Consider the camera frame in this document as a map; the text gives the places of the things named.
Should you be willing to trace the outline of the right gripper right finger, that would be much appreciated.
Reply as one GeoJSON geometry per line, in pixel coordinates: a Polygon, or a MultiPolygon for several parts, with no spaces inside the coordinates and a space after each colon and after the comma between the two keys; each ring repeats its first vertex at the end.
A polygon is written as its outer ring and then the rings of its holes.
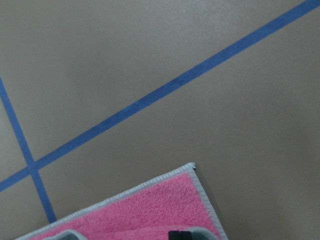
{"type": "Polygon", "coordinates": [[[193,235],[190,231],[181,231],[180,232],[181,240],[193,240],[193,235]]]}

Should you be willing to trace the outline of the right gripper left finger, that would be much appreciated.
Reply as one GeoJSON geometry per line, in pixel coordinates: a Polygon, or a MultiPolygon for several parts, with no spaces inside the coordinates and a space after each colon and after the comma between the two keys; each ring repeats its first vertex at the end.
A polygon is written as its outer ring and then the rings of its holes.
{"type": "Polygon", "coordinates": [[[180,240],[181,239],[181,233],[180,231],[174,230],[168,232],[168,239],[169,240],[180,240]]]}

